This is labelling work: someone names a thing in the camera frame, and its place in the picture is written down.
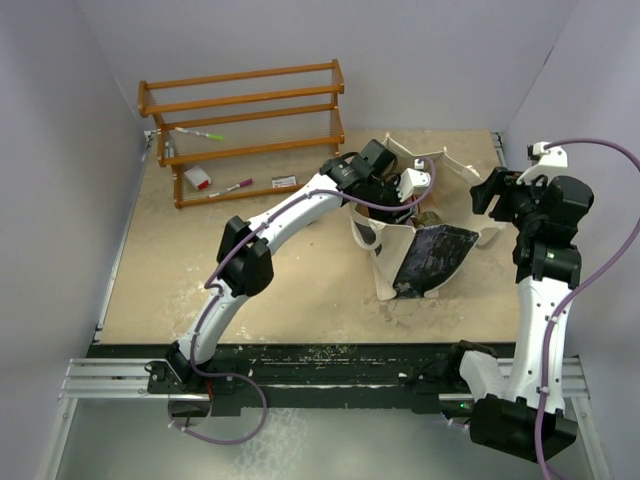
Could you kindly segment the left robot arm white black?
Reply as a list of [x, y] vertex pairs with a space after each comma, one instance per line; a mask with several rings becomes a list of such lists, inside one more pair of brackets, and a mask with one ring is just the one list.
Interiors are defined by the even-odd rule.
[[222, 334], [239, 309], [263, 292], [274, 278], [273, 257], [294, 235], [320, 217], [348, 203], [365, 206], [384, 219], [404, 219], [414, 209], [401, 176], [387, 177], [397, 156], [377, 140], [360, 152], [326, 161], [318, 173], [293, 195], [249, 220], [232, 217], [221, 238], [217, 267], [204, 283], [209, 296], [197, 319], [166, 355], [169, 384], [184, 392], [202, 387], [209, 375]]

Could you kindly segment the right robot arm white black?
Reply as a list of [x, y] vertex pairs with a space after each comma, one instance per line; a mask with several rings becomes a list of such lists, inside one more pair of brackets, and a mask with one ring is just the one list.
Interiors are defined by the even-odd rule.
[[572, 241], [594, 194], [573, 177], [540, 174], [527, 180], [504, 167], [470, 194], [474, 213], [518, 231], [518, 338], [508, 375], [488, 349], [468, 344], [445, 366], [445, 380], [473, 396], [474, 443], [541, 464], [577, 437], [577, 423], [564, 414], [562, 368], [569, 296], [581, 282], [582, 257]]

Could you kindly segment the clear bottle green cap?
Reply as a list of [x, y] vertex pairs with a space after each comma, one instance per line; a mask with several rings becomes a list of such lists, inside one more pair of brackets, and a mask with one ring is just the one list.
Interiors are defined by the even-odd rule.
[[436, 227], [444, 224], [441, 217], [434, 211], [421, 212], [415, 216], [414, 220], [417, 229]]

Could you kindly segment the cream canvas tote bag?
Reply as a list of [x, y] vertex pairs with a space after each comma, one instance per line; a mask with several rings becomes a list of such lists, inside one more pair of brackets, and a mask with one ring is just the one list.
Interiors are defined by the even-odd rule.
[[[366, 207], [350, 204], [354, 240], [370, 254], [379, 300], [434, 298], [471, 252], [489, 247], [505, 226], [473, 214], [470, 188], [484, 181], [474, 165], [458, 162], [446, 148], [414, 153], [390, 134], [382, 145], [411, 167], [416, 158], [425, 158], [431, 167], [432, 189], [405, 224], [374, 220]], [[425, 211], [436, 212], [444, 224], [417, 229], [414, 218]]]

